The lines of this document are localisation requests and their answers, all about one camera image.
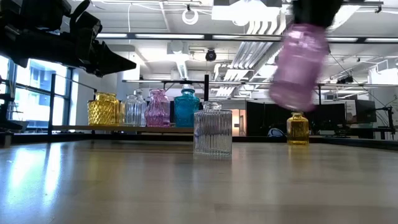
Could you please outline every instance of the glass jar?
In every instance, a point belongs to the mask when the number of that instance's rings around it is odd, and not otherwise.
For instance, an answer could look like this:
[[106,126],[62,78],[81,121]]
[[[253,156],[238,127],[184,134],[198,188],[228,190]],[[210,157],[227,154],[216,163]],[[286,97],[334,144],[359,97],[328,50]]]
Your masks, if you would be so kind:
[[162,104],[164,110],[164,120],[163,120],[163,127],[170,127],[170,100],[166,96],[166,90],[160,89],[159,95],[160,103]]
[[88,125],[114,125],[119,114],[116,94],[95,93],[95,100],[88,102]]
[[[169,127],[170,126],[170,102],[169,110],[164,95],[160,89],[150,91],[150,102],[145,111],[145,119],[148,127]],[[169,125],[165,126],[165,121],[169,121]]]
[[232,111],[222,110],[214,101],[203,103],[203,110],[194,115],[193,151],[195,154],[232,154]]
[[311,111],[313,88],[328,55],[325,28],[293,24],[279,54],[269,96],[288,110]]
[[174,99],[174,121],[176,127],[193,127],[193,114],[199,110],[199,98],[193,94],[195,90],[183,89],[182,96]]
[[127,126],[137,126],[137,122],[134,120],[137,97],[133,94],[127,95],[127,98],[122,101],[121,105],[121,108],[124,108],[123,124]]
[[138,127],[145,127],[145,111],[147,109],[147,102],[142,97],[142,90],[134,90],[134,95],[137,97],[136,112],[134,113],[134,120]]
[[302,113],[292,113],[287,120],[287,142],[289,144],[308,144],[310,142],[308,120]]

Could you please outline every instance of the purple glass jar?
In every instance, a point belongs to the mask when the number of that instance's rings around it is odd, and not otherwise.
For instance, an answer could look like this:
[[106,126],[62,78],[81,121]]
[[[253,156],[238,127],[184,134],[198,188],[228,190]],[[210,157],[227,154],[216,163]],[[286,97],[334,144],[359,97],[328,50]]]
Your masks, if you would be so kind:
[[269,96],[279,106],[290,110],[312,110],[313,89],[327,54],[324,28],[294,24],[279,54],[278,69],[269,88]]
[[165,91],[160,89],[150,91],[151,100],[145,111],[148,127],[170,126],[170,101],[164,93]]

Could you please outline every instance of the shelf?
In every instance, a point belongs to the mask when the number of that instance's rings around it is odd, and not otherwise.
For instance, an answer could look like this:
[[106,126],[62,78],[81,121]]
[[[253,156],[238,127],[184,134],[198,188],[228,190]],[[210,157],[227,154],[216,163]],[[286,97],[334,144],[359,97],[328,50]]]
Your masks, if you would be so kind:
[[60,125],[53,126],[53,131],[64,130],[94,130],[94,131],[139,131],[143,133],[193,133],[193,128],[158,128],[131,126],[89,126],[89,125]]

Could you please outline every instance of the gold textured vase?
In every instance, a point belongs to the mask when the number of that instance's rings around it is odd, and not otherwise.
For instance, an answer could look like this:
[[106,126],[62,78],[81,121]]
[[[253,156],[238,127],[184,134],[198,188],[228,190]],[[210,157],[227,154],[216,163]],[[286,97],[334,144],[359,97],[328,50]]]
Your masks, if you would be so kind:
[[119,124],[119,100],[114,93],[95,93],[95,100],[88,102],[89,125]]
[[308,120],[302,113],[292,113],[287,120],[287,142],[289,144],[308,144],[310,142]]

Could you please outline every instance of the blue glass jar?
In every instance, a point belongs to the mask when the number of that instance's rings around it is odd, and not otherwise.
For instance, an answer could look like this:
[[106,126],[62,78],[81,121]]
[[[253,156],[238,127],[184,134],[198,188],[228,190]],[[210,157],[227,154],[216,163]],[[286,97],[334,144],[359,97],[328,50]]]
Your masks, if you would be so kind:
[[183,89],[182,96],[174,99],[174,120],[176,127],[193,127],[193,114],[199,110],[199,98],[193,94],[195,90]]

